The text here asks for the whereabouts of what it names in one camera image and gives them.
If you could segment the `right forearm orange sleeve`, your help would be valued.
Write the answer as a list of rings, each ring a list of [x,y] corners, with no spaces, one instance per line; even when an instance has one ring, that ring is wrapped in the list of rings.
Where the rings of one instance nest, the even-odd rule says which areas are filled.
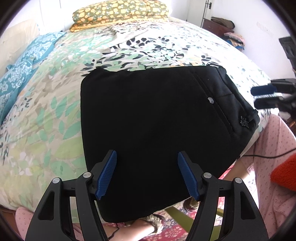
[[[270,176],[273,183],[291,191],[296,191],[296,159],[295,154],[276,167]]]

